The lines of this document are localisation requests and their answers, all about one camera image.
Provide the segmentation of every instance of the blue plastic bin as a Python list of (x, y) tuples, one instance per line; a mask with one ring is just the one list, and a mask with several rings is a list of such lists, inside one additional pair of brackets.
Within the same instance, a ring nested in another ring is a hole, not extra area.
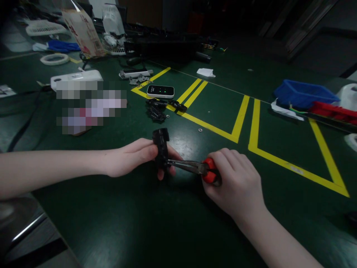
[(324, 86), (301, 83), (285, 79), (280, 87), (274, 91), (278, 102), (283, 105), (292, 104), (293, 107), (309, 109), (314, 101), (333, 103), (340, 101)]

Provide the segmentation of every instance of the workbench surface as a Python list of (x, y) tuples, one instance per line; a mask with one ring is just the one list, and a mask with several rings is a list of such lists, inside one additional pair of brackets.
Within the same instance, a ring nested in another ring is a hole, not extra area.
[[(45, 66), (41, 56), (0, 59), (1, 84), (17, 92), (39, 90), (36, 80), (49, 83), (51, 76), (82, 66), (78, 53), (61, 66)], [(150, 139), (162, 127), (186, 160), (203, 160), (223, 147), (236, 149), (260, 173), (268, 209), (324, 267), (357, 267), (357, 231), (344, 218), (357, 210), (357, 154), (344, 141), (347, 133), (314, 120), (285, 118), (269, 104), (283, 79), (321, 84), (334, 93), (350, 81), (229, 51), (215, 52), (210, 64), (148, 61), (153, 84), (173, 86), (175, 99), (186, 92), (189, 104), (182, 115), (167, 109), (170, 118), (158, 124), (145, 113), (147, 86), (132, 91), (118, 76), (117, 60), (90, 66), (115, 89), (127, 91), (121, 117), (79, 137), (62, 135), (55, 97), (43, 93), (16, 151), (113, 149)], [(198, 68), (212, 68), (216, 77), (199, 76)], [(0, 100), (2, 151), (31, 114), (34, 99), (35, 94)], [(201, 180), (183, 170), (159, 182), (152, 162), (121, 178), (81, 177), (33, 194), (85, 267), (265, 266), (234, 222), (205, 195)]]

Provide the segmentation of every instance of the dark floor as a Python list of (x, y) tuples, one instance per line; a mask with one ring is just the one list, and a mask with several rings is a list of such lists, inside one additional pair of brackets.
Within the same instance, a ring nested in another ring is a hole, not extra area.
[(229, 50), (251, 57), (287, 63), (286, 48), (283, 42), (278, 40), (245, 32), (238, 34), (219, 33), (212, 38), (219, 40), (219, 47), (228, 47)]

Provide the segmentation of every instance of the white tape roll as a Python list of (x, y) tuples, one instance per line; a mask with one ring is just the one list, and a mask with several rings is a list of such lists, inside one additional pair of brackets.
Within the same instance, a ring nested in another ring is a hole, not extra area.
[[(55, 61), (51, 60), (51, 59), (58, 58), (58, 57), (60, 57), (61, 59), (55, 60)], [(50, 65), (50, 66), (64, 64), (64, 63), (68, 62), (69, 60), (70, 60), (70, 58), (66, 54), (51, 54), (51, 55), (43, 56), (42, 58), (40, 58), (40, 61), (44, 65)]]
[(350, 134), (345, 136), (345, 141), (347, 142), (348, 146), (357, 152), (357, 134)]

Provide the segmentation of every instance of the right hand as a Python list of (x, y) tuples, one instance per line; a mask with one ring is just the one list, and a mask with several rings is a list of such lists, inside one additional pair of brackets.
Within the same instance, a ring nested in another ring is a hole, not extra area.
[(222, 177), (215, 187), (204, 181), (206, 194), (236, 222), (247, 222), (266, 210), (260, 175), (244, 154), (223, 148), (210, 153)]

